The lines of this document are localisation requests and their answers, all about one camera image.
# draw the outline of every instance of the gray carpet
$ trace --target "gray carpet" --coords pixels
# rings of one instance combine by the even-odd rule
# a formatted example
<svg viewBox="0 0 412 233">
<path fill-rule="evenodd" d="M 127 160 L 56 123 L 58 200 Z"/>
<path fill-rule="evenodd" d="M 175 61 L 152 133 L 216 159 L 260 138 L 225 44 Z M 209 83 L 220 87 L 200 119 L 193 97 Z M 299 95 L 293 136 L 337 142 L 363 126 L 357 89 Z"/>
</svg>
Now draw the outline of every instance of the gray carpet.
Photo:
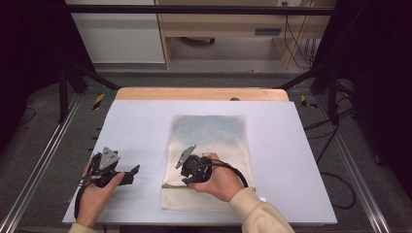
<svg viewBox="0 0 412 233">
<path fill-rule="evenodd" d="M 221 87 L 272 87 L 285 83 L 296 76 L 294 74 L 269 75 L 259 73 L 122 73 L 103 75 L 108 80 L 127 86 Z M 99 128 L 102 127 L 105 115 L 116 94 L 115 91 L 90 80 L 87 80 L 87 82 L 89 89 L 86 94 L 83 94 L 79 109 L 76 111 L 40 185 L 18 224 L 17 229 L 20 232 L 30 232 L 30 229 L 25 227 L 69 227 L 61 223 L 69 204 L 67 199 L 70 199 L 70 195 L 76 189 L 77 182 L 86 165 L 87 156 L 96 142 L 95 137 L 99 135 Z M 300 104 L 301 94 L 305 94 L 308 103 L 319 104 L 317 103 L 318 98 L 308 94 L 306 87 L 303 83 L 289 92 L 290 99 L 295 102 L 303 126 L 325 119 L 320 109 L 313 109 Z M 92 106 L 95 98 L 100 93 L 105 93 L 103 102 L 99 110 L 93 110 Z M 340 102 L 340 106 L 339 111 L 341 112 L 349 109 L 351 104 L 348 100 L 343 100 Z M 2 218 L 12 208 L 57 126 L 59 114 L 57 86 L 54 84 L 34 93 L 30 97 L 27 107 L 34 109 L 36 116 L 17 129 L 12 142 L 0 157 L 0 176 L 2 177 L 0 180 L 0 190 L 2 190 L 0 193 L 0 217 Z M 32 110 L 28 109 L 22 121 L 30 119 L 33 113 Z M 330 132 L 328 127 L 321 126 L 307 131 L 307 135 L 312 138 L 323 136 L 328 132 Z M 399 186 L 391 169 L 375 164 L 373 151 L 356 119 L 351 116 L 341 119 L 339 133 L 344 138 L 352 156 L 360 167 L 392 232 L 412 232 L 412 202 Z M 330 134 L 309 140 L 315 157 L 320 155 L 329 136 Z M 319 166 L 321 172 L 330 172 L 349 183 L 351 182 L 334 143 L 328 146 Z M 338 206 L 346 206 L 351 203 L 351 192 L 345 184 L 327 176 L 324 176 L 324 182 L 332 203 Z M 324 227 L 296 226 L 294 229 L 296 232 L 374 232 L 358 198 L 353 208 L 349 210 L 334 208 L 334 210 L 338 219 L 338 223 L 335 225 Z M 236 232 L 239 228 L 224 230 L 226 232 Z"/>
</svg>

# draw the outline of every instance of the cable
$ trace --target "cable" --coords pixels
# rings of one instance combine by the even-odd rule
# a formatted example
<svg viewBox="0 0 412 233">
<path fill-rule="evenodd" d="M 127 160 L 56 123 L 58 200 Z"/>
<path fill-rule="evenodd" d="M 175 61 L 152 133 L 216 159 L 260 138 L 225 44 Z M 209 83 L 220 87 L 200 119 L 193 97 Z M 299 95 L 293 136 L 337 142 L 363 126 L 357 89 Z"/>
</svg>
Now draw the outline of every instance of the cable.
<svg viewBox="0 0 412 233">
<path fill-rule="evenodd" d="M 202 165 L 190 167 L 190 169 L 191 169 L 192 171 L 194 171 L 194 170 L 196 170 L 196 169 L 204 168 L 204 167 L 209 167 L 209 166 L 228 168 L 228 169 L 232 170 L 232 171 L 234 172 L 234 174 L 236 174 L 236 175 L 239 177 L 240 181 L 242 182 L 242 184 L 243 184 L 245 187 L 248 187 L 248 182 L 246 181 L 245 177 L 243 176 L 243 174 L 242 174 L 239 170 L 237 170 L 236 168 L 230 166 L 228 163 L 225 163 L 225 162 L 220 161 L 220 160 L 218 160 L 218 159 L 210 159 L 210 160 L 212 160 L 212 161 L 217 161 L 217 162 L 219 162 L 219 163 L 202 164 Z"/>
<path fill-rule="evenodd" d="M 349 206 L 338 206 L 338 205 L 335 205 L 335 204 L 332 202 L 332 200 L 330 199 L 330 203 L 332 204 L 332 206 L 334 206 L 334 207 L 336 207 L 336 208 L 338 208 L 338 209 L 341 209 L 341 210 L 349 210 L 349 209 L 351 209 L 352 207 L 355 206 L 355 204 L 357 203 L 357 195 L 356 195 L 354 189 L 351 187 L 351 185 L 350 185 L 348 182 L 346 182 L 343 178 L 341 178 L 341 177 L 339 177 L 339 176 L 336 176 L 336 175 L 334 175 L 334 174 L 331 174 L 331 173 L 321 172 L 321 175 L 330 176 L 330 177 L 334 177 L 334 178 L 338 179 L 339 181 L 341 181 L 341 182 L 343 182 L 344 184 L 346 184 L 346 185 L 349 187 L 349 189 L 351 190 L 351 192 L 352 192 L 352 202 L 351 202 L 351 204 L 350 204 Z"/>
<path fill-rule="evenodd" d="M 294 61 L 294 63 L 296 64 L 297 67 L 299 67 L 299 68 L 312 68 L 312 62 L 311 62 L 312 59 L 307 59 L 306 56 L 303 55 L 302 51 L 300 50 L 300 44 L 299 44 L 298 41 L 295 39 L 295 37 L 294 37 L 294 35 L 293 35 L 293 32 L 292 32 L 292 30 L 291 30 L 291 27 L 290 27 L 290 25 L 289 25 L 288 15 L 285 15 L 285 17 L 286 17 L 286 23 L 285 23 L 284 40 L 285 40 L 285 46 L 286 46 L 286 48 L 287 48 L 288 51 L 291 53 L 292 59 L 293 59 L 293 61 Z M 300 33 L 302 32 L 302 30 L 303 30 L 303 25 L 304 25 L 304 23 L 302 23 L 301 26 L 300 26 L 299 33 L 298 33 L 299 35 L 300 35 Z M 287 33 L 288 29 L 289 29 L 289 31 L 290 31 L 290 33 L 291 33 L 291 35 L 292 35 L 292 38 L 293 38 L 293 40 L 294 40 L 295 45 L 297 46 L 297 50 L 299 51 L 299 53 L 300 53 L 300 55 L 302 56 L 303 60 L 309 65 L 308 67 L 302 67 L 302 66 L 300 66 L 299 64 L 297 64 L 296 59 L 294 58 L 294 55 L 293 55 L 291 49 L 289 48 L 288 42 L 287 42 L 287 40 L 286 40 L 286 33 Z"/>
<path fill-rule="evenodd" d="M 331 133 L 333 133 L 333 131 L 330 131 L 330 132 L 328 132 L 328 133 L 325 133 L 324 135 L 321 135 L 321 136 L 310 137 L 310 138 L 308 138 L 308 139 L 320 139 L 320 138 L 326 137 L 327 135 L 329 135 L 329 134 L 331 134 Z"/>
<path fill-rule="evenodd" d="M 332 132 L 332 135 L 330 136 L 329 140 L 327 140 L 326 145 L 325 145 L 324 148 L 322 149 L 321 154 L 320 154 L 319 157 L 316 159 L 316 164 L 317 164 L 317 165 L 319 165 L 319 163 L 321 162 L 321 159 L 322 159 L 322 157 L 324 156 L 325 151 L 326 151 L 327 147 L 329 146 L 330 142 L 332 141 L 334 135 L 336 134 L 338 128 L 339 128 L 339 124 L 336 125 L 336 128 L 335 128 L 335 129 L 333 130 L 333 132 Z"/>
<path fill-rule="evenodd" d="M 311 46 L 310 54 L 308 54 L 310 41 L 312 41 L 312 46 Z M 315 50 L 316 50 L 316 38 L 312 38 L 312 39 L 306 38 L 304 59 L 307 62 L 309 62 L 310 66 L 312 66 L 313 61 L 315 60 Z"/>
<path fill-rule="evenodd" d="M 285 46 L 286 46 L 286 48 L 288 49 L 288 51 L 291 53 L 292 59 L 293 59 L 293 61 L 294 61 L 294 64 L 296 64 L 297 67 L 303 68 L 303 69 L 311 68 L 310 66 L 308 66 L 308 67 L 303 67 L 303 66 L 300 66 L 299 64 L 297 64 L 297 61 L 296 61 L 296 59 L 294 58 L 294 55 L 293 55 L 291 49 L 289 48 L 288 42 L 287 42 L 287 40 L 286 40 L 286 33 L 287 33 L 287 31 L 288 31 L 288 28 L 289 28 L 290 31 L 291 31 L 291 29 L 290 29 L 290 27 L 289 27 L 288 15 L 285 15 L 285 17 L 286 17 L 285 33 L 284 33 L 284 35 L 285 35 L 285 36 L 284 36 Z M 292 37 L 293 37 L 294 42 L 295 42 L 296 45 L 297 45 L 297 49 L 299 50 L 300 54 L 301 54 L 302 57 L 303 57 L 303 54 L 302 54 L 302 52 L 301 52 L 301 50 L 300 50 L 300 48 L 299 48 L 299 45 L 297 44 L 297 40 L 296 40 L 296 39 L 294 38 L 294 36 L 293 36 L 292 31 L 291 31 L 291 35 L 292 35 Z"/>
<path fill-rule="evenodd" d="M 79 182 L 80 189 L 79 189 L 79 191 L 78 191 L 78 193 L 77 193 L 77 195 L 76 195 L 76 202 L 75 202 L 75 213 L 74 213 L 75 219 L 77 219 L 77 217 L 78 217 L 78 215 L 79 215 L 80 201 L 82 200 L 83 193 L 85 192 L 86 187 L 87 187 L 89 184 L 91 184 L 91 183 L 89 182 L 89 177 L 90 177 L 91 170 L 92 170 L 92 166 L 91 166 L 91 165 L 94 163 L 94 161 L 95 161 L 96 159 L 97 159 L 96 156 L 93 156 L 93 157 L 91 158 L 90 162 L 88 163 L 86 173 L 83 174 L 82 180 Z"/>
<path fill-rule="evenodd" d="M 337 103 L 340 103 L 341 101 L 343 101 L 343 100 L 345 100 L 345 99 L 348 99 L 347 96 L 339 99 L 339 100 L 337 101 Z M 343 111 L 342 113 L 340 113 L 340 114 L 338 115 L 338 116 L 339 116 L 339 119 L 342 119 L 342 118 L 344 118 L 344 117 L 346 117 L 346 116 L 348 116 L 348 115 L 351 115 L 353 112 L 354 112 L 354 108 L 349 108 L 349 109 Z M 329 122 L 329 121 L 331 121 L 330 118 L 329 118 L 329 119 L 326 119 L 326 120 L 322 120 L 322 121 L 317 122 L 317 123 L 313 123 L 313 124 L 311 124 L 311 125 L 309 125 L 309 126 L 306 126 L 304 129 L 305 129 L 305 130 L 313 129 L 313 128 L 318 127 L 318 126 L 320 126 L 320 125 L 322 125 L 322 124 L 324 124 L 324 123 L 327 123 L 327 122 Z M 332 141 L 334 135 L 336 134 L 338 128 L 339 128 L 339 124 L 336 125 L 336 128 L 335 128 L 333 131 L 328 132 L 328 133 L 325 134 L 325 135 L 328 135 L 328 134 L 332 134 L 332 135 L 329 137 L 329 139 L 327 140 L 324 148 L 322 149 L 321 154 L 320 154 L 319 157 L 316 159 L 316 164 L 317 164 L 318 166 L 319 166 L 319 163 L 321 162 L 322 157 L 323 157 L 324 154 L 325 154 L 326 149 L 328 148 L 330 142 Z M 347 185 L 348 188 L 351 190 L 351 193 L 352 193 L 352 202 L 351 202 L 350 205 L 348 205 L 348 206 L 339 206 L 339 205 L 334 204 L 334 203 L 332 202 L 332 200 L 330 199 L 330 203 L 331 203 L 331 205 L 332 205 L 333 207 L 338 208 L 338 209 L 341 209 L 341 210 L 349 210 L 349 209 L 351 209 L 352 207 L 355 206 L 356 201 L 357 201 L 356 193 L 355 193 L 354 189 L 351 187 L 351 185 L 350 185 L 347 181 L 345 181 L 343 178 L 341 178 L 341 177 L 339 177 L 339 176 L 337 176 L 337 175 L 334 175 L 334 174 L 331 174 L 331 173 L 327 173 L 327 172 L 321 172 L 321 175 L 334 177 L 334 178 L 338 179 L 339 181 L 343 182 L 345 185 Z"/>
<path fill-rule="evenodd" d="M 32 120 L 32 119 L 37 115 L 36 110 L 33 109 L 33 108 L 28 108 L 28 107 L 27 107 L 26 110 L 31 110 L 31 111 L 33 111 L 33 115 L 32 115 L 29 119 L 25 120 L 24 122 L 21 122 L 19 125 L 22 125 L 22 124 L 27 123 L 28 121 Z"/>
</svg>

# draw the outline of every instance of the beige cloth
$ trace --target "beige cloth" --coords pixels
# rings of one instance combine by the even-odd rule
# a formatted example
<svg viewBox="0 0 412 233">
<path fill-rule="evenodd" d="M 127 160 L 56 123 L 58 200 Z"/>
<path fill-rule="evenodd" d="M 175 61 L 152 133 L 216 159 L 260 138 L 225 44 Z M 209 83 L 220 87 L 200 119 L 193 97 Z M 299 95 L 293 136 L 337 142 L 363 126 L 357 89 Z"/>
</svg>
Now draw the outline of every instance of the beige cloth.
<svg viewBox="0 0 412 233">
<path fill-rule="evenodd" d="M 168 149 L 167 167 L 161 190 L 161 207 L 166 210 L 233 213 L 227 203 L 212 195 L 196 193 L 186 187 L 176 169 L 182 151 L 196 145 L 192 154 L 215 152 L 221 161 L 237 168 L 249 186 L 256 187 L 250 166 L 246 139 L 246 120 L 242 116 L 174 116 Z"/>
</svg>

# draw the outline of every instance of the gray floor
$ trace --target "gray floor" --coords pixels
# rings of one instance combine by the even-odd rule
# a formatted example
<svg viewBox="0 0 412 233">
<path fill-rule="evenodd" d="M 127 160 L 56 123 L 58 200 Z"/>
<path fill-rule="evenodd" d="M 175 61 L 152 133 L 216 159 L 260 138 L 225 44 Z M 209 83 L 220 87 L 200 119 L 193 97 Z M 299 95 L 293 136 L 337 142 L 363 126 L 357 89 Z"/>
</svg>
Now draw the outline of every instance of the gray floor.
<svg viewBox="0 0 412 233">
<path fill-rule="evenodd" d="M 238 45 L 248 48 L 247 51 L 239 52 L 241 49 L 237 48 Z M 188 45 L 184 41 L 178 41 L 174 51 L 174 60 L 169 70 L 145 65 L 143 66 L 144 72 L 136 73 L 128 69 L 130 67 L 118 66 L 115 67 L 116 70 L 113 70 L 114 66 L 112 66 L 110 69 L 102 67 L 100 74 L 114 83 L 127 86 L 270 88 L 285 83 L 304 71 L 300 68 L 281 69 L 278 57 L 266 52 L 271 47 L 273 45 L 265 40 L 217 39 L 214 46 Z M 85 94 L 81 94 L 79 108 L 53 154 L 53 158 L 47 164 L 47 170 L 21 216 L 16 232 L 48 232 L 47 229 L 49 232 L 58 232 L 58 229 L 69 227 L 61 223 L 68 207 L 68 199 L 76 189 L 90 149 L 94 147 L 99 128 L 102 127 L 104 117 L 116 95 L 115 91 L 92 82 L 90 79 L 86 81 L 89 88 Z M 305 95 L 308 103 L 319 106 L 324 103 L 323 95 L 312 96 L 310 94 L 307 88 L 309 84 L 310 81 L 301 83 L 289 91 L 289 97 L 296 105 L 303 126 L 325 119 L 321 108 L 313 109 L 302 106 L 300 103 L 302 94 Z M 92 109 L 92 106 L 96 96 L 100 93 L 105 93 L 105 98 L 99 110 L 96 111 Z M 340 102 L 340 106 L 339 112 L 351 108 L 350 101 L 346 99 Z M 0 179 L 0 190 L 2 190 L 0 217 L 2 219 L 6 217 L 17 200 L 57 127 L 59 117 L 57 86 L 53 84 L 33 93 L 28 100 L 27 107 L 31 109 L 27 109 L 22 122 L 34 115 L 33 110 L 36 111 L 36 115 L 16 130 L 13 140 L 0 157 L 0 177 L 2 178 Z M 328 132 L 330 128 L 323 125 L 307 131 L 307 136 L 313 138 Z M 400 187 L 391 169 L 375 164 L 374 152 L 356 119 L 351 116 L 341 119 L 338 135 L 342 137 L 349 154 L 354 158 L 391 231 L 412 232 L 412 202 Z M 329 135 L 319 139 L 309 139 L 315 157 L 321 153 L 328 137 Z M 335 141 L 328 146 L 319 168 L 321 172 L 338 175 L 353 185 Z M 350 204 L 351 192 L 347 186 L 332 177 L 324 176 L 324 182 L 332 203 L 343 206 Z M 359 197 L 353 208 L 349 210 L 334 208 L 334 210 L 338 218 L 338 223 L 335 225 L 296 226 L 294 229 L 296 232 L 375 232 L 366 214 L 365 204 L 360 201 Z M 116 226 L 112 226 L 111 229 L 119 231 Z M 161 232 L 160 229 L 151 228 L 150 230 Z M 206 232 L 210 229 L 203 228 L 202 230 Z M 226 228 L 224 231 L 239 232 L 239 228 Z M 122 232 L 149 232 L 149 230 L 142 227 L 123 228 Z"/>
</svg>

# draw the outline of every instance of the table surface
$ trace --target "table surface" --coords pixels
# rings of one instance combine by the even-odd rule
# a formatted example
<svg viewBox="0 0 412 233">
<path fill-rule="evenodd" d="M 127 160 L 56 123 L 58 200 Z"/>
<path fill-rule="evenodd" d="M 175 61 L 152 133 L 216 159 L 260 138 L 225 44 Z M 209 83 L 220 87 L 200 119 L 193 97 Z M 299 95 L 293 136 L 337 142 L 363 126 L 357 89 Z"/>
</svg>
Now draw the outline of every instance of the table surface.
<svg viewBox="0 0 412 233">
<path fill-rule="evenodd" d="M 243 101 L 217 101 L 233 97 Z M 294 103 L 289 101 L 284 90 L 168 87 L 125 87 L 119 90 L 93 153 L 109 147 L 119 151 L 121 160 L 117 171 L 129 171 L 137 164 L 141 164 L 141 169 L 132 185 L 115 190 L 98 222 L 121 225 L 240 224 L 235 213 L 161 209 L 160 191 L 174 115 L 245 116 L 258 195 L 273 204 L 291 224 L 337 222 Z M 63 222 L 74 221 L 73 210 L 74 201 Z"/>
</svg>

